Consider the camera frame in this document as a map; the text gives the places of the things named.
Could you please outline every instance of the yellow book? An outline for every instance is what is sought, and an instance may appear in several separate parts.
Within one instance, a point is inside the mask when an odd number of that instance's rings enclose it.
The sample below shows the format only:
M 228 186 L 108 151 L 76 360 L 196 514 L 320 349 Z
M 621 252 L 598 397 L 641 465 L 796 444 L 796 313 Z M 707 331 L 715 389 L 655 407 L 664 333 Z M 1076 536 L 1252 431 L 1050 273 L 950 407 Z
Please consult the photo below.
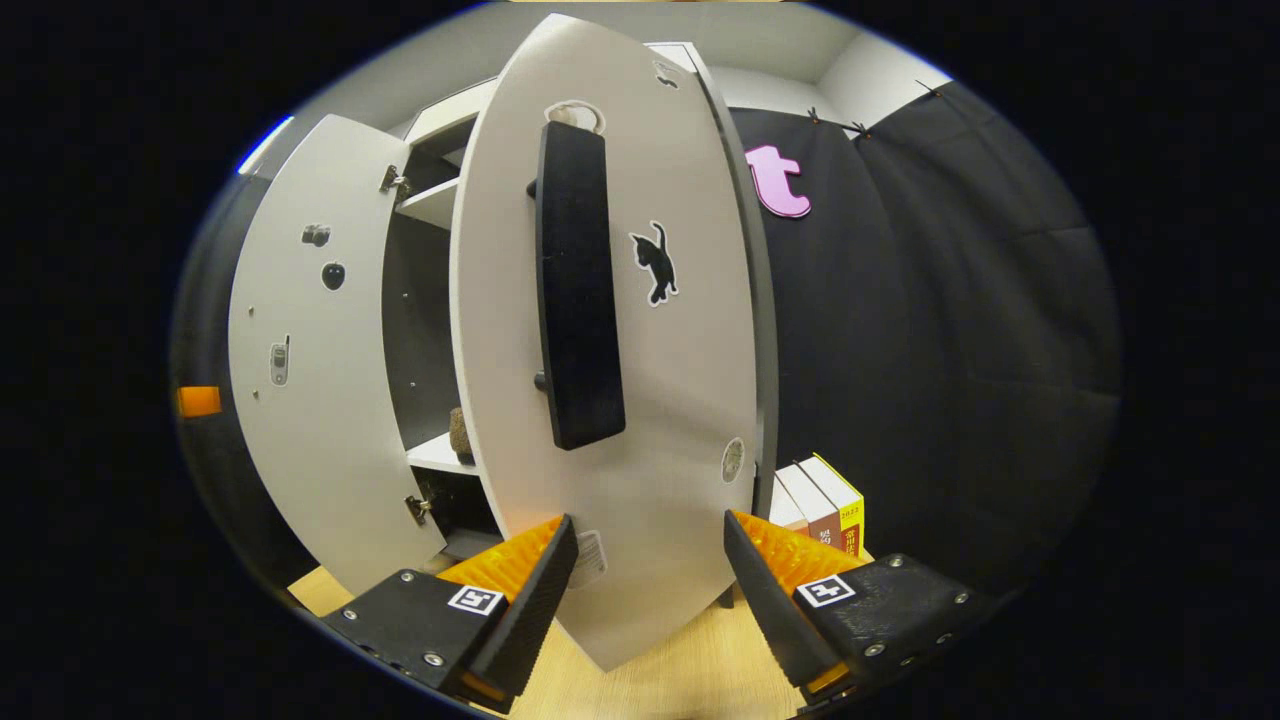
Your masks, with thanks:
M 813 484 L 822 491 L 827 500 L 840 511 L 840 538 L 838 547 L 847 555 L 858 556 L 863 550 L 867 537 L 865 506 L 863 493 L 836 471 L 829 462 L 817 452 L 813 457 L 800 462 L 800 469 L 813 480 Z

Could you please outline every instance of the door handle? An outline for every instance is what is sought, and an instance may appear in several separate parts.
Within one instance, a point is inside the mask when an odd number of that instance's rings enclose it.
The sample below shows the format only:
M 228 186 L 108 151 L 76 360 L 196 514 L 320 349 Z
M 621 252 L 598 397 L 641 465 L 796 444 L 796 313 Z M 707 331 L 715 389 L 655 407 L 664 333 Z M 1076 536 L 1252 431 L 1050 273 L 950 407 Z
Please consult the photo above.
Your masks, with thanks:
M 604 137 L 561 122 L 543 127 L 536 204 L 538 320 L 556 447 L 575 450 L 626 428 L 613 306 Z

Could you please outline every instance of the black fabric backdrop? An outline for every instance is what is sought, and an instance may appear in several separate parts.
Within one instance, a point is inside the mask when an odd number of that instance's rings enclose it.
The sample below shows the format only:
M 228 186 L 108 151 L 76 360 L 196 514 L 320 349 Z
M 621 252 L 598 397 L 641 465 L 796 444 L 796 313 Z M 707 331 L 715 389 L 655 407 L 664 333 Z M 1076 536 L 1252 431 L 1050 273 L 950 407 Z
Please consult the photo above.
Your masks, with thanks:
M 800 164 L 791 190 L 812 202 L 799 219 L 760 206 L 778 465 L 817 451 L 865 496 L 873 552 L 1004 593 L 1065 536 L 1101 470 L 1119 316 L 1052 168 L 959 83 L 938 91 L 856 140 L 799 115 L 732 115 L 745 150 L 774 145 Z

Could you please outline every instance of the white wall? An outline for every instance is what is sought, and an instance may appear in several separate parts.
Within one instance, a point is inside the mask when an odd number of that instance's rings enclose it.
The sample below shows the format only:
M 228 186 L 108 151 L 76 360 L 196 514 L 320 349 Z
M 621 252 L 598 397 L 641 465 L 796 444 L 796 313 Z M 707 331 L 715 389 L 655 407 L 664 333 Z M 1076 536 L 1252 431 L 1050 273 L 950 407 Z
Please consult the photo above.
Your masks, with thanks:
M 818 81 L 840 122 L 870 127 L 951 78 L 911 53 L 870 32 L 858 35 Z
M 818 87 L 806 82 L 717 65 L 710 65 L 710 72 L 730 108 L 756 108 L 805 117 L 809 108 L 817 108 L 819 118 L 837 117 L 835 106 Z

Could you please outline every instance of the ceiling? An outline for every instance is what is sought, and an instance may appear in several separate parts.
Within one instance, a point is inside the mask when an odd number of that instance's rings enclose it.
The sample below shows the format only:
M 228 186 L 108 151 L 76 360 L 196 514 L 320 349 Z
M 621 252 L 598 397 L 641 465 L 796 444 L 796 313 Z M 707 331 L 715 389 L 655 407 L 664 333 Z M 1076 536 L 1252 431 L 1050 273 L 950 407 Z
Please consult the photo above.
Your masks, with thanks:
M 421 108 L 497 76 L 548 14 L 599 23 L 641 42 L 690 41 L 709 65 L 817 83 L 860 32 L 803 3 L 488 3 L 406 40 L 296 113 L 334 113 L 389 129 Z

